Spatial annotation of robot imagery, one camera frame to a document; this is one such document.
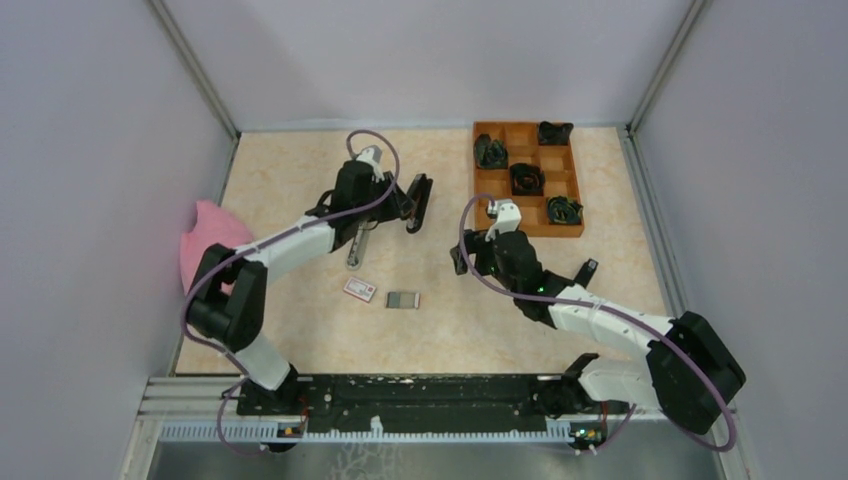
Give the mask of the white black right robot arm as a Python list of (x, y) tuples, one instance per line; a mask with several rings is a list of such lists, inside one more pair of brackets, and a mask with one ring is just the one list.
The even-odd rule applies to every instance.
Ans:
[(563, 398), (576, 412), (601, 401), (661, 411), (682, 429), (707, 433), (747, 381), (746, 374), (703, 316), (663, 317), (628, 309), (587, 290), (584, 267), (573, 279), (543, 268), (522, 231), (488, 237), (465, 230), (451, 248), (456, 274), (494, 279), (529, 320), (586, 336), (624, 359), (596, 353), (578, 358), (566, 374)]

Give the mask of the black stapler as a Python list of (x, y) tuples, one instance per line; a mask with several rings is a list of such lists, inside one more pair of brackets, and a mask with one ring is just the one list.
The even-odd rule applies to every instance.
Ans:
[(433, 179), (424, 173), (420, 173), (413, 179), (407, 195), (412, 201), (412, 209), (406, 219), (406, 231), (416, 234), (423, 227), (427, 213)]

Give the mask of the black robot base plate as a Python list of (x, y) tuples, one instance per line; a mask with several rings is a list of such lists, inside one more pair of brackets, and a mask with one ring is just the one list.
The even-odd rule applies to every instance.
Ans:
[(283, 417), (280, 441), (553, 443), (592, 450), (631, 407), (583, 393), (575, 368), (555, 374), (299, 374), (275, 391), (253, 381), (241, 417)]

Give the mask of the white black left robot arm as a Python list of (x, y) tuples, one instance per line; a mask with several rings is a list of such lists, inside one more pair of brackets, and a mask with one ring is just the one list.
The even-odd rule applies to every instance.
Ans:
[(348, 160), (333, 189), (289, 229), (239, 247), (208, 247), (181, 312), (186, 336), (225, 354), (261, 388), (260, 399), (277, 414), (300, 399), (295, 373), (263, 335), (268, 287), (305, 263), (351, 241), (363, 224), (406, 220), (415, 201), (390, 172)]

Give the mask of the staple box tray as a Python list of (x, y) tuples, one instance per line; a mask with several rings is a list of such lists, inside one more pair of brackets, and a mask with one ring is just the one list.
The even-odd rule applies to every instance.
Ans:
[(419, 292), (390, 291), (386, 295), (385, 307), (387, 309), (418, 309), (420, 301)]

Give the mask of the grey silver stapler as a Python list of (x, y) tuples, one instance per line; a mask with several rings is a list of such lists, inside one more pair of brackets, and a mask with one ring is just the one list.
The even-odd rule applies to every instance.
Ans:
[(345, 260), (345, 266), (348, 270), (356, 271), (363, 265), (370, 237), (370, 229), (371, 226), (369, 223), (363, 223), (359, 226), (359, 229), (351, 242), (351, 246)]

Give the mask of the red white staple box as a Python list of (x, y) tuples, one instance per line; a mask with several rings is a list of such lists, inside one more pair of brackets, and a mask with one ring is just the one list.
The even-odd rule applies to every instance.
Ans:
[(372, 301), (376, 291), (373, 284), (356, 277), (350, 277), (343, 286), (344, 293), (365, 303)]

